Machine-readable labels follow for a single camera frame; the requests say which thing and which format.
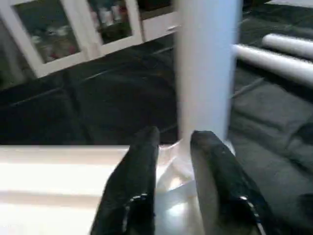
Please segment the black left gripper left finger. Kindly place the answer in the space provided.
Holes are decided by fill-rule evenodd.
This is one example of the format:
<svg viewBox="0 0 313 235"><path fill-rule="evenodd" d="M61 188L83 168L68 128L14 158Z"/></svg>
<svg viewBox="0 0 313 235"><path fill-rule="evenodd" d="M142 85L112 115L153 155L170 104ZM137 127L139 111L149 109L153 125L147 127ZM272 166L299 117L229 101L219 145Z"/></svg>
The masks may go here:
<svg viewBox="0 0 313 235"><path fill-rule="evenodd" d="M154 234L159 137L155 126L136 134L129 150L107 180L90 234Z"/></svg>

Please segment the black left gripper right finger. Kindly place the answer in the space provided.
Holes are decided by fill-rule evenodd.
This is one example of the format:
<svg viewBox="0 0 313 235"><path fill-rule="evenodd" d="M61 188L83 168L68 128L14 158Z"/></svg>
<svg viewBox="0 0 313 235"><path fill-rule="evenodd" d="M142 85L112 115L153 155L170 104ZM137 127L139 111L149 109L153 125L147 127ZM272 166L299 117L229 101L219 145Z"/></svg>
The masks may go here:
<svg viewBox="0 0 313 235"><path fill-rule="evenodd" d="M272 211L229 148L211 131L194 131L190 152L207 235L270 235Z"/></svg>

